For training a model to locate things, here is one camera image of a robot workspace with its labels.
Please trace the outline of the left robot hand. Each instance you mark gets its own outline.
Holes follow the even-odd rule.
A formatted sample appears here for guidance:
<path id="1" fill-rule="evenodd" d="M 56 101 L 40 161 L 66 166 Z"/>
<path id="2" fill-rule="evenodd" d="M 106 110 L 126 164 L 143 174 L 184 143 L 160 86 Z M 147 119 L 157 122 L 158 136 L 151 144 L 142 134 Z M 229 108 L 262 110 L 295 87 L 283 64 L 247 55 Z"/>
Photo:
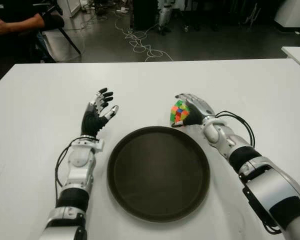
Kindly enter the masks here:
<path id="1" fill-rule="evenodd" d="M 100 89 L 87 104 L 82 121 L 81 121 L 81 135 L 96 137 L 98 132 L 112 119 L 118 112 L 119 106 L 114 105 L 104 115 L 100 113 L 112 101 L 113 92 L 108 91 L 108 88 Z"/>

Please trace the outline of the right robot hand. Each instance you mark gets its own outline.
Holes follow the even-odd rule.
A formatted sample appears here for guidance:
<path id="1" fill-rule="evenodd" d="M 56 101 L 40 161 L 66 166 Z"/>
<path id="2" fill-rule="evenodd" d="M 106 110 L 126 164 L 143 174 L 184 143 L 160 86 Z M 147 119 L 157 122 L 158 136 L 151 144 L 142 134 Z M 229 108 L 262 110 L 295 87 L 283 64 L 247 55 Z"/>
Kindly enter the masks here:
<path id="1" fill-rule="evenodd" d="M 182 100 L 185 103 L 185 105 L 189 108 L 189 115 L 184 120 L 172 123 L 171 127 L 173 128 L 202 125 L 205 120 L 216 117 L 216 114 L 210 105 L 194 94 L 180 93 L 176 95 L 175 98 Z"/>

